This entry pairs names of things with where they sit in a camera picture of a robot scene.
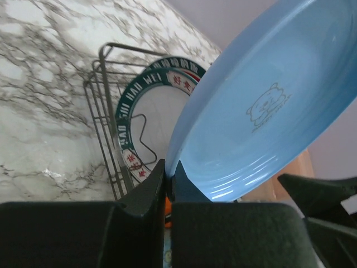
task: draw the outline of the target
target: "white wall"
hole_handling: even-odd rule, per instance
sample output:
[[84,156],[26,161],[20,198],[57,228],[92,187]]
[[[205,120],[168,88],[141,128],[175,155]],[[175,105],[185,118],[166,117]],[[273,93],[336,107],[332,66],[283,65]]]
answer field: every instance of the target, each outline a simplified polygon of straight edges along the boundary
[[276,0],[165,0],[221,49]]
[[[166,0],[221,49],[275,0]],[[357,176],[357,101],[310,147],[315,175]]]

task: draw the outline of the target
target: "wooden surface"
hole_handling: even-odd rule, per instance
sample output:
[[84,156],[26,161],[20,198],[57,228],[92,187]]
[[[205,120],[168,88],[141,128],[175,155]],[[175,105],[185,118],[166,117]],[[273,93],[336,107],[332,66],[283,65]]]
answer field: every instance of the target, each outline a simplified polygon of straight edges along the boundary
[[306,177],[314,177],[310,154],[305,150],[301,155],[295,158],[289,165],[278,172],[274,177],[267,180],[261,186],[255,188],[250,193],[242,197],[246,201],[279,201],[289,198],[289,195],[278,182],[277,178],[283,173],[295,174]]

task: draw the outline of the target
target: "wire rack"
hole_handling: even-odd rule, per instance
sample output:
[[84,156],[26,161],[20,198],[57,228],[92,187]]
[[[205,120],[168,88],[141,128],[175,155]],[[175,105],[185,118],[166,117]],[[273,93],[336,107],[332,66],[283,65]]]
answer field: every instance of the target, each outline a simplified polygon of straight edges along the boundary
[[[131,175],[130,168],[124,162],[114,116],[115,106],[130,81],[143,72],[149,63],[163,56],[166,54],[123,44],[107,43],[100,48],[99,59],[92,62],[92,71],[83,84],[115,200],[140,183]],[[153,153],[155,158],[151,162],[142,162],[136,155],[140,160],[140,165],[136,168],[140,168],[156,162],[157,155],[141,139],[146,126],[146,116],[137,114],[128,120],[136,117],[144,119],[139,141]]]

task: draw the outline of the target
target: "gray marble veining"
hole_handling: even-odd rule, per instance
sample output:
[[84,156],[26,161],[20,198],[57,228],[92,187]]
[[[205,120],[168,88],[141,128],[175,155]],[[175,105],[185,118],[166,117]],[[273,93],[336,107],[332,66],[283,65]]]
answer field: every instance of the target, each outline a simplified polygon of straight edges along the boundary
[[0,1],[0,202],[113,198],[82,87],[106,42],[219,55],[159,0]]

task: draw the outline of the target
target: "plate with green border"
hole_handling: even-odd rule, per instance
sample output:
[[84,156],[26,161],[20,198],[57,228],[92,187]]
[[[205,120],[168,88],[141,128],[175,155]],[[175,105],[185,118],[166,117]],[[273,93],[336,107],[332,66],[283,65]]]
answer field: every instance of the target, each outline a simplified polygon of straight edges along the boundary
[[183,71],[193,77],[197,82],[199,82],[206,73],[206,70],[198,63],[178,56],[167,56],[158,59],[146,67],[143,72],[161,68],[175,68]]
[[165,158],[173,128],[196,85],[183,71],[160,68],[145,71],[126,87],[115,120],[125,164],[137,182]]

